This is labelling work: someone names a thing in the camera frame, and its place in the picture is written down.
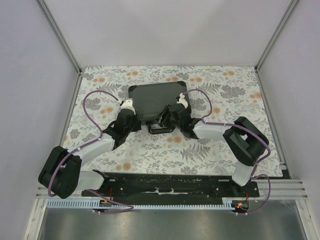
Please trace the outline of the black poker set case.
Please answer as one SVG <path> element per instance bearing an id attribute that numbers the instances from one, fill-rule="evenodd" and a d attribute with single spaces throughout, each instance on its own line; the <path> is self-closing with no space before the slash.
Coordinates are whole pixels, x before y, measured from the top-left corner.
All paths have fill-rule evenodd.
<path id="1" fill-rule="evenodd" d="M 133 100 L 133 107 L 137 111 L 142 125 L 148 127 L 152 135 L 167 134 L 172 129 L 160 126 L 160 113 L 167 105 L 177 104 L 176 97 L 187 92 L 184 81 L 132 85 L 128 88 L 128 97 Z M 185 95 L 188 102 L 187 110 L 192 112 L 189 96 Z"/>

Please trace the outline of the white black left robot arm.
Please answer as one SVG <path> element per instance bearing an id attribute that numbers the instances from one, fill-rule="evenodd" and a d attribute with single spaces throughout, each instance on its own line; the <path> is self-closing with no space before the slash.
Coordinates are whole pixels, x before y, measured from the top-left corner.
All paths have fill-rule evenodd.
<path id="1" fill-rule="evenodd" d="M 116 120 L 104 129 L 100 136 L 85 142 L 83 145 L 69 150 L 58 145 L 54 147 L 40 174 L 38 182 L 47 188 L 48 195 L 68 198 L 80 186 L 82 164 L 117 149 L 132 132 L 141 130 L 141 121 L 135 109 L 123 108 Z"/>

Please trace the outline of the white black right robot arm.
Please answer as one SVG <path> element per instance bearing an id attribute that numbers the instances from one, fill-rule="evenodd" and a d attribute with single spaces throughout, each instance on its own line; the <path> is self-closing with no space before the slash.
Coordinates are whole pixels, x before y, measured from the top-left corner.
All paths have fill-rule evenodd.
<path id="1" fill-rule="evenodd" d="M 258 163 L 271 154 L 269 140 L 243 116 L 234 123 L 206 122 L 191 117 L 181 103 L 176 103 L 167 105 L 155 119 L 159 126 L 179 129 L 189 139 L 224 140 L 237 159 L 229 184 L 229 191 L 235 197 L 247 191 L 247 183 L 253 179 Z"/>

